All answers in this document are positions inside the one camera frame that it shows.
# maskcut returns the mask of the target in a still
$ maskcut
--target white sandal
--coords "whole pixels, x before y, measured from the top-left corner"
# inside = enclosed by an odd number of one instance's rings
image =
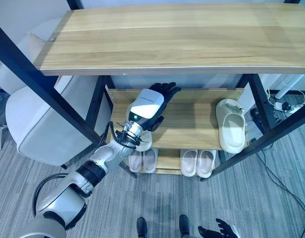
[[[199,150],[197,155],[196,173],[201,178],[211,176],[214,169],[216,150]]]
[[[196,172],[197,150],[180,150],[181,173],[191,177]]]
[[[132,154],[128,157],[128,165],[130,171],[137,173],[141,170],[142,156],[141,152],[133,150]]]
[[[219,140],[223,150],[236,154],[245,147],[245,119],[241,105],[223,99],[216,105]]]
[[[157,168],[158,151],[159,149],[150,148],[149,150],[143,152],[143,170],[149,174],[153,173]]]

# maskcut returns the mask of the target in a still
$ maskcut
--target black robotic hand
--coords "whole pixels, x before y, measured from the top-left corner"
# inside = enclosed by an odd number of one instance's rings
[[[207,230],[203,227],[198,227],[198,232],[200,233],[200,235],[204,238],[239,238],[233,232],[231,226],[228,225],[226,222],[218,218],[216,218],[216,222],[218,223],[219,228],[221,228],[221,233]]]
[[[155,83],[149,90],[145,89],[139,94],[133,103],[134,106],[130,110],[128,119],[138,123],[143,130],[155,131],[164,119],[161,114],[168,102],[181,88],[176,87],[176,83],[171,82]]]

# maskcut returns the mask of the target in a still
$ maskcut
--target white chair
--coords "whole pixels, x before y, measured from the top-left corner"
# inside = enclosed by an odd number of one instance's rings
[[[31,32],[43,41],[47,41],[60,20],[60,18],[56,18],[46,21],[38,25]],[[17,46],[24,53],[24,55],[27,56],[31,62],[33,62],[39,51],[32,53],[32,50],[30,50],[29,47],[29,38],[30,35],[27,34],[19,43],[17,43]],[[0,87],[5,92],[11,95],[25,86],[26,85],[9,68],[7,68],[4,64],[0,65]]]
[[[55,89],[86,119],[96,81],[97,76],[62,76]],[[110,115],[104,95],[95,125],[99,135],[104,133]],[[9,97],[5,117],[17,151],[49,165],[63,165],[91,144],[29,87]]]

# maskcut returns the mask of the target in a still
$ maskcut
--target power strip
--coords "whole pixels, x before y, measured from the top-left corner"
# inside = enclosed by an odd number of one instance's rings
[[[274,104],[274,109],[281,111],[281,112],[288,112],[291,110],[291,106],[289,105],[288,102],[285,102],[285,103],[276,102]]]
[[[293,114],[293,113],[295,113],[297,110],[299,110],[302,107],[303,107],[302,104],[295,105],[291,110],[287,111],[287,113]]]

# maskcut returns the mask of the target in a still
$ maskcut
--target wooden tabletop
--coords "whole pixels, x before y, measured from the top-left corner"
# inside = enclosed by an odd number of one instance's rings
[[[69,11],[35,60],[45,75],[305,73],[301,4]]]

